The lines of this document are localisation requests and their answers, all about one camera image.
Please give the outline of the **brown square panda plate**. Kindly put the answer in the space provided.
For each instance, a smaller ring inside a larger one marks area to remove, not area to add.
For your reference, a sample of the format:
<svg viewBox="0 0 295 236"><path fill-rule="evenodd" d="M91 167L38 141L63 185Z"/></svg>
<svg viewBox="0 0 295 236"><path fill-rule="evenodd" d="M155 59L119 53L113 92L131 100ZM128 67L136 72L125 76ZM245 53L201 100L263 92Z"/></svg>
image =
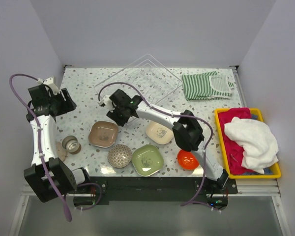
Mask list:
<svg viewBox="0 0 295 236"><path fill-rule="evenodd" d="M88 140L93 146L101 148L111 147L118 135L118 126L108 121L97 121L91 127Z"/></svg>

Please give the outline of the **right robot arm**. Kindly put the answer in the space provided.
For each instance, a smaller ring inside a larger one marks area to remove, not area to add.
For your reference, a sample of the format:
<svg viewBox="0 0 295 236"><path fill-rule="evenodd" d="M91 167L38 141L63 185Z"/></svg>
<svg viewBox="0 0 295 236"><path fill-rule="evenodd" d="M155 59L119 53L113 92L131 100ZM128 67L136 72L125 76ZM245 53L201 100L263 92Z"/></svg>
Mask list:
<svg viewBox="0 0 295 236"><path fill-rule="evenodd" d="M104 96L99 104L108 109L107 117L118 126L124 126L131 117L135 117L154 121L172 130L176 145L181 150L190 152L204 169L205 176L210 180L211 191L221 193L227 187L228 173L207 151L212 135L208 138L204 136L199 124L201 119L191 111L166 110L150 104L141 94L130 97L120 89Z"/></svg>

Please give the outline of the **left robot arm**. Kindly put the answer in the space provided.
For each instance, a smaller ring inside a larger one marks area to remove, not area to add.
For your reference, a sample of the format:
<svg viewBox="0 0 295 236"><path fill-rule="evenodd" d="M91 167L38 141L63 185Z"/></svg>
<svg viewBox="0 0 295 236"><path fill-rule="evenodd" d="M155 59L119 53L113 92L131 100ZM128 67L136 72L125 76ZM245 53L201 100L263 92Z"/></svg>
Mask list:
<svg viewBox="0 0 295 236"><path fill-rule="evenodd" d="M55 130L56 117L75 110L76 104L67 89L54 83L28 89L32 106L26 118L33 131L34 154L31 166L24 170L24 178L43 203L73 190L87 193L92 181L84 168L70 170L58 157Z"/></svg>

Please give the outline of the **cream steel-lined cup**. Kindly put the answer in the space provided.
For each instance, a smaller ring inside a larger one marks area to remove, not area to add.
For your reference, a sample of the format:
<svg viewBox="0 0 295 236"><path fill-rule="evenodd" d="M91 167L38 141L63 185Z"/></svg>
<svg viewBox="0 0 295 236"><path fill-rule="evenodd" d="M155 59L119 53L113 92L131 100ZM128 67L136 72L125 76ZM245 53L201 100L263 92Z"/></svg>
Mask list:
<svg viewBox="0 0 295 236"><path fill-rule="evenodd" d="M67 136L62 141L62 147L70 154L77 154L81 151L81 144L75 136Z"/></svg>

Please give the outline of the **white wire dish rack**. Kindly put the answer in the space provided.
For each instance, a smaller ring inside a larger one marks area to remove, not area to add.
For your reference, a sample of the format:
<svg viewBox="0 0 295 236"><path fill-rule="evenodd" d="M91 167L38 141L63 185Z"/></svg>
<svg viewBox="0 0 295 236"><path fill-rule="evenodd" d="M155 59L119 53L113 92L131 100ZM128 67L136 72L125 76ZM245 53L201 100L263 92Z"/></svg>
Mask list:
<svg viewBox="0 0 295 236"><path fill-rule="evenodd" d="M103 89L105 85L113 82L122 82L123 84L111 85ZM121 89L130 97L137 95L134 89L124 83L133 85L149 103L158 106L162 106L163 101L182 86L181 79L152 55L147 54L96 84L95 93L101 94L100 97L103 97Z"/></svg>

